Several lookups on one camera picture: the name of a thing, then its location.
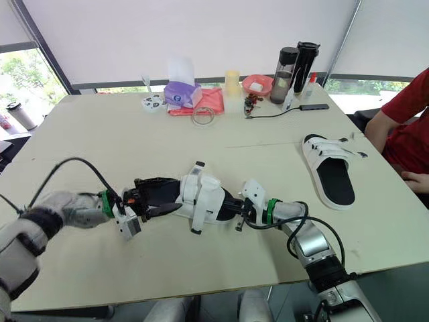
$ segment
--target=red shirt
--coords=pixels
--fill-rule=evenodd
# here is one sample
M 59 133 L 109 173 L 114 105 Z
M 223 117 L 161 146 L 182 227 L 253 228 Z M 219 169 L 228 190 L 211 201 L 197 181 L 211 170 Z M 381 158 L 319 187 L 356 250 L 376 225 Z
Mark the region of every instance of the red shirt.
M 392 120 L 404 123 L 429 105 L 429 68 L 385 104 L 381 110 Z M 400 125 L 388 137 L 383 155 L 404 170 L 429 174 L 429 108 L 409 125 Z

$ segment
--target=person's arm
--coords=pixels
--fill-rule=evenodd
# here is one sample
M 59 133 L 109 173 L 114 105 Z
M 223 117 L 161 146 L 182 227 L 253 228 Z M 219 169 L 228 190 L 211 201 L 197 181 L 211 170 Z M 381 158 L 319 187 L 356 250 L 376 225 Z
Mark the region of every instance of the person's arm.
M 429 174 L 404 171 L 401 176 L 415 193 L 429 193 Z
M 368 122 L 365 128 L 365 136 L 373 146 L 375 146 L 378 152 L 382 153 L 389 132 L 399 125 L 400 123 L 392 120 L 384 112 L 380 111 Z
M 382 153 L 389 132 L 423 111 L 427 105 L 429 105 L 429 68 L 421 72 L 381 108 L 381 111 L 368 123 L 365 135 Z

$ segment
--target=window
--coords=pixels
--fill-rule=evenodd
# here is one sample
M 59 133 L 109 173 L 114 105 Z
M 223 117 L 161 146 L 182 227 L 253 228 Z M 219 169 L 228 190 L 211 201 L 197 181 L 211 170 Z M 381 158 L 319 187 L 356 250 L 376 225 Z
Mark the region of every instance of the window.
M 213 89 L 215 87 L 220 87 L 222 83 L 206 83 L 201 84 L 201 87 L 204 89 Z M 165 85 L 156 85 L 151 86 L 152 92 L 164 92 Z M 104 89 L 97 89 L 98 93 L 109 93 L 109 94 L 115 94 L 115 93 L 147 93 L 147 87 L 146 86 L 137 86 L 137 87 L 110 87 L 110 88 L 104 88 Z
M 409 83 L 388 80 L 330 78 L 324 89 L 346 114 L 378 109 L 394 98 Z
M 0 113 L 8 116 L 18 132 L 25 129 L 7 113 L 8 104 L 21 103 L 41 122 L 66 94 L 38 49 L 0 54 Z M 12 133 L 0 128 L 0 138 Z

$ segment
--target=white window blind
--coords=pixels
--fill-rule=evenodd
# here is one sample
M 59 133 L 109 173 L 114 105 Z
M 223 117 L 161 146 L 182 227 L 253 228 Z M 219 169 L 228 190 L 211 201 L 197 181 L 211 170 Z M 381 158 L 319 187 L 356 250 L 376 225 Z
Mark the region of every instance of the white window blind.
M 354 0 L 24 0 L 72 84 L 166 79 L 188 56 L 196 77 L 272 74 L 280 48 L 320 43 L 327 71 Z
M 28 43 L 31 39 L 15 16 L 8 0 L 0 0 L 0 51 L 2 47 Z
M 415 77 L 429 66 L 428 14 L 428 0 L 364 0 L 334 73 Z

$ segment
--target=green ring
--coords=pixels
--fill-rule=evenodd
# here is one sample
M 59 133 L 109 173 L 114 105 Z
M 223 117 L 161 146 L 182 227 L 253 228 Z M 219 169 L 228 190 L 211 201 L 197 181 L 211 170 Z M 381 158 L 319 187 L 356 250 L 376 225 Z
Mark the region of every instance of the green ring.
M 115 218 L 112 208 L 110 208 L 109 198 L 107 197 L 107 190 L 101 193 L 101 201 L 103 202 L 102 212 L 107 215 L 107 217 Z
M 274 206 L 275 204 L 280 201 L 279 199 L 270 199 L 268 201 L 268 205 L 267 205 L 267 224 L 271 225 L 273 223 L 273 210 L 274 210 Z

